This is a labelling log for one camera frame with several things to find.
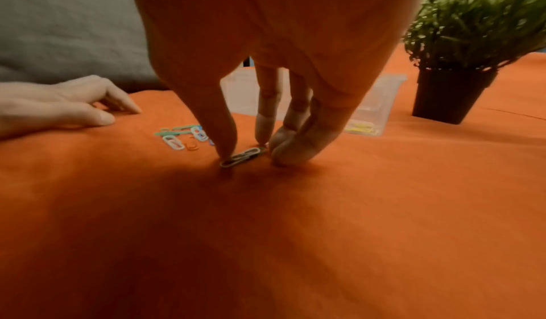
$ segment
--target green plant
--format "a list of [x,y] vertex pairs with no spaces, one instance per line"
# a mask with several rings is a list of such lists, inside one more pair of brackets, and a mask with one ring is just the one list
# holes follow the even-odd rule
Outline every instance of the green plant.
[[425,0],[404,43],[421,69],[498,69],[546,47],[546,0]]

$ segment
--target orange tablecloth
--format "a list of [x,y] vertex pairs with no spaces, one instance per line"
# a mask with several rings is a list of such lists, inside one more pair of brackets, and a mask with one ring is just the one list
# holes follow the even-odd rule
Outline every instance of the orange tablecloth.
[[152,133],[195,122],[171,92],[0,143],[0,317],[546,318],[545,69],[503,69],[451,126],[410,115],[398,49],[386,133],[298,168],[169,149]]

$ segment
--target potted plant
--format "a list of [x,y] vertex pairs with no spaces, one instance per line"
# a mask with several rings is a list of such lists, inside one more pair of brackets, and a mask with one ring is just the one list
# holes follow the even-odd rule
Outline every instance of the potted plant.
[[404,43],[413,115],[459,124],[501,67],[546,47],[546,0],[425,0]]

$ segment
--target white paper clip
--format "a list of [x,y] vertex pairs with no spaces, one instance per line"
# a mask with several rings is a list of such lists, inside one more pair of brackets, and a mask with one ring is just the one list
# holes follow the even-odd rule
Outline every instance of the white paper clip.
[[229,160],[223,161],[220,163],[222,168],[231,168],[234,165],[239,163],[250,161],[253,158],[258,157],[259,155],[266,152],[266,148],[251,148],[246,151],[241,152],[240,154],[233,155]]
[[163,141],[173,150],[184,150],[185,147],[176,136],[163,136]]
[[205,131],[200,129],[199,127],[192,127],[191,132],[195,139],[197,139],[200,142],[206,142],[209,137],[206,135]]

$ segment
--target gray cushion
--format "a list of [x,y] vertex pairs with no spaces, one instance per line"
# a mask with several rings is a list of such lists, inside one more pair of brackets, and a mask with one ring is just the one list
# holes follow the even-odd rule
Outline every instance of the gray cushion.
[[0,0],[0,81],[159,87],[133,0]]

